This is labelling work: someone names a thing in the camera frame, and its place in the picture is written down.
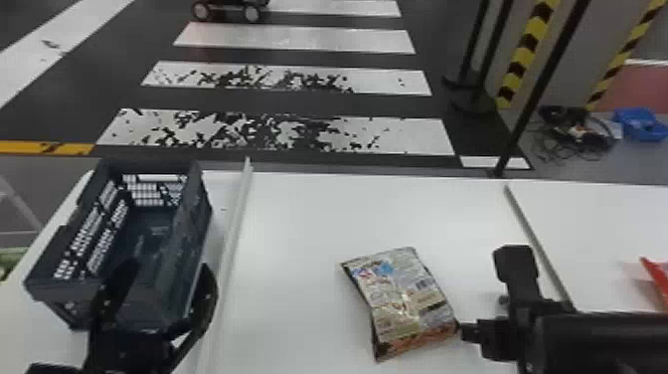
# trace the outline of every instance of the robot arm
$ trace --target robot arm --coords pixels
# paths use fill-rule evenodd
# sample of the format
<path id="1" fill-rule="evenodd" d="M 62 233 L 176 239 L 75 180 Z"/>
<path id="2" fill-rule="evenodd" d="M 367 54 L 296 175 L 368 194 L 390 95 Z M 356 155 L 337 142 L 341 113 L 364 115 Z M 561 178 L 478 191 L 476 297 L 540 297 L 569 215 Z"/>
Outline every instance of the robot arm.
<path id="1" fill-rule="evenodd" d="M 531 248 L 494 252 L 508 288 L 508 316 L 462 324 L 483 357 L 517 361 L 522 374 L 668 373 L 668 315 L 581 313 L 541 296 Z"/>

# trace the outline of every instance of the wheel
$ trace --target wheel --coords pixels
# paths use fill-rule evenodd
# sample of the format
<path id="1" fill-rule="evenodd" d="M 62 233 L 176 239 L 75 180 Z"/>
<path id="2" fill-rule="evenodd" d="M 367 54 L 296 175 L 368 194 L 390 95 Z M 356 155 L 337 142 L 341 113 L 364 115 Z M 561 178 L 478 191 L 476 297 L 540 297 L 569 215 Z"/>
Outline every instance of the wheel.
<path id="1" fill-rule="evenodd" d="M 200 22 L 211 21 L 213 12 L 211 11 L 209 3 L 206 1 L 200 0 L 194 2 L 191 10 L 193 11 L 193 17 L 195 17 L 196 20 Z"/>
<path id="2" fill-rule="evenodd" d="M 244 18 L 250 23 L 259 21 L 259 8 L 254 5 L 247 5 L 244 7 Z"/>

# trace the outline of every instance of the hazard tape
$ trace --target hazard tape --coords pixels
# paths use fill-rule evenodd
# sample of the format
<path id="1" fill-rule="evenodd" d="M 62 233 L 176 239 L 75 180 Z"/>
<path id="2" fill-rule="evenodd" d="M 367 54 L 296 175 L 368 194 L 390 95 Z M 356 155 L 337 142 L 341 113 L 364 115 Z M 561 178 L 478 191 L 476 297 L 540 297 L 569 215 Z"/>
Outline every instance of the hazard tape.
<path id="1" fill-rule="evenodd" d="M 85 156 L 95 144 L 56 141 L 0 140 L 0 153 Z"/>
<path id="2" fill-rule="evenodd" d="M 508 108 L 513 98 L 522 87 L 522 79 L 536 60 L 536 52 L 545 37 L 548 35 L 550 21 L 561 0 L 539 0 L 531 13 L 527 28 L 524 31 L 520 45 L 515 50 L 513 60 L 508 67 L 508 73 L 503 78 L 503 84 L 496 97 L 499 108 Z"/>
<path id="3" fill-rule="evenodd" d="M 621 68 L 623 68 L 626 60 L 631 57 L 631 54 L 633 54 L 633 50 L 635 50 L 638 42 L 640 42 L 642 37 L 647 34 L 649 27 L 652 26 L 652 22 L 654 22 L 654 19 L 659 14 L 661 9 L 663 9 L 664 5 L 666 5 L 667 1 L 668 0 L 652 0 L 649 3 L 649 7 L 647 7 L 647 10 L 642 16 L 642 19 L 633 28 L 633 30 L 631 30 L 631 35 L 628 37 L 628 39 L 626 39 L 624 47 L 621 49 L 621 51 L 619 51 L 619 53 L 614 57 L 614 60 L 612 60 L 610 65 L 607 67 L 605 76 L 603 76 L 603 79 L 598 83 L 598 85 L 596 85 L 596 88 L 593 90 L 589 100 L 586 102 L 587 110 L 594 111 L 596 109 L 598 102 L 605 96 L 607 89 L 609 89 L 610 85 L 612 85 L 612 81 L 614 81 L 614 78 L 617 76 Z"/>

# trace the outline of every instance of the black pole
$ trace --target black pole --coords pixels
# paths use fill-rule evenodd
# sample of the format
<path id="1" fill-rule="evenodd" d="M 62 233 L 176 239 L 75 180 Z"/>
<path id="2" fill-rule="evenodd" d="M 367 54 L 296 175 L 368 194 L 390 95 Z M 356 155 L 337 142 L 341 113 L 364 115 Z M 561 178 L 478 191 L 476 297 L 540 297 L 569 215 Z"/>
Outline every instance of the black pole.
<path id="1" fill-rule="evenodd" d="M 471 96 L 471 101 L 473 102 L 478 102 L 480 100 L 480 96 L 485 91 L 485 81 L 487 81 L 489 70 L 492 68 L 494 55 L 496 55 L 496 50 L 499 48 L 499 42 L 503 36 L 503 30 L 506 27 L 506 22 L 508 22 L 510 10 L 513 8 L 513 2 L 514 0 L 503 0 L 503 5 L 501 5 L 499 15 L 496 17 L 494 31 L 492 32 L 492 37 L 489 39 L 489 45 L 487 46 L 487 51 L 485 52 L 485 57 L 482 61 L 480 75 L 478 75 L 478 81 L 475 84 L 475 91 Z"/>
<path id="2" fill-rule="evenodd" d="M 555 45 L 555 49 L 550 54 L 550 58 L 548 59 L 548 62 L 545 64 L 545 67 L 543 68 L 541 75 L 538 77 L 538 81 L 536 82 L 534 89 L 531 91 L 531 95 L 529 96 L 529 100 L 527 101 L 527 104 L 524 106 L 524 109 L 522 110 L 522 114 L 517 120 L 517 123 L 515 123 L 515 128 L 513 129 L 513 132 L 510 135 L 510 141 L 508 141 L 506 149 L 501 154 L 499 162 L 496 164 L 496 167 L 494 167 L 494 170 L 492 171 L 493 177 L 495 178 L 503 177 L 503 172 L 506 169 L 506 166 L 508 166 L 508 161 L 510 160 L 510 156 L 517 148 L 517 144 L 520 142 L 520 137 L 522 137 L 524 130 L 527 129 L 529 120 L 531 119 L 531 116 L 534 114 L 534 111 L 536 111 L 538 103 L 543 97 L 543 94 L 545 93 L 545 90 L 548 87 L 548 84 L 550 83 L 552 76 L 555 74 L 557 66 L 559 65 L 559 62 L 562 60 L 562 57 L 564 56 L 567 47 L 571 43 L 571 39 L 573 38 L 573 35 L 576 33 L 576 30 L 580 25 L 580 21 L 583 19 L 583 16 L 585 15 L 586 9 L 589 6 L 590 2 L 591 0 L 578 0 L 576 5 L 573 7 L 571 15 L 569 16 L 569 19 L 566 22 L 566 26 L 564 26 L 564 30 L 562 31 L 562 35 L 559 36 L 557 44 Z"/>
<path id="3" fill-rule="evenodd" d="M 475 54 L 475 48 L 478 46 L 478 40 L 480 39 L 480 31 L 482 30 L 482 23 L 485 21 L 485 15 L 487 14 L 487 9 L 489 9 L 490 0 L 482 0 L 480 7 L 478 8 L 478 15 L 475 17 L 475 24 L 473 26 L 473 32 L 471 37 L 468 39 L 468 46 L 466 47 L 466 54 L 464 55 L 464 61 L 461 64 L 459 69 L 459 76 L 457 81 L 463 83 L 466 80 L 468 71 L 471 69 L 471 61 L 473 61 L 473 55 Z"/>

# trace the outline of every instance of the yellow and black striped pole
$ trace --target yellow and black striped pole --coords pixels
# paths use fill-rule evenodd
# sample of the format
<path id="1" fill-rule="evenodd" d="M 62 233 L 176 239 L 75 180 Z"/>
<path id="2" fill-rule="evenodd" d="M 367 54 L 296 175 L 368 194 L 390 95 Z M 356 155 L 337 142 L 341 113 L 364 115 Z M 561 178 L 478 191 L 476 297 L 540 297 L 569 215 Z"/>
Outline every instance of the yellow and black striped pole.
<path id="1" fill-rule="evenodd" d="M 538 0 L 531 12 L 520 45 L 515 50 L 513 60 L 508 67 L 508 73 L 503 78 L 503 84 L 496 97 L 499 108 L 508 108 L 513 98 L 522 87 L 522 79 L 536 59 L 538 47 L 548 35 L 550 21 L 561 0 Z"/>
<path id="2" fill-rule="evenodd" d="M 614 60 L 610 63 L 605 71 L 603 79 L 596 85 L 596 88 L 593 90 L 593 93 L 589 97 L 589 100 L 586 102 L 586 109 L 589 111 L 594 111 L 598 102 L 605 96 L 607 89 L 612 85 L 612 81 L 617 76 L 621 68 L 623 68 L 626 60 L 631 57 L 633 50 L 638 45 L 638 42 L 642 37 L 647 34 L 649 27 L 652 26 L 652 22 L 656 18 L 657 14 L 663 9 L 668 0 L 652 0 L 647 7 L 647 10 L 642 16 L 640 22 L 631 30 L 631 35 L 626 39 L 624 47 L 621 51 L 614 57 Z"/>

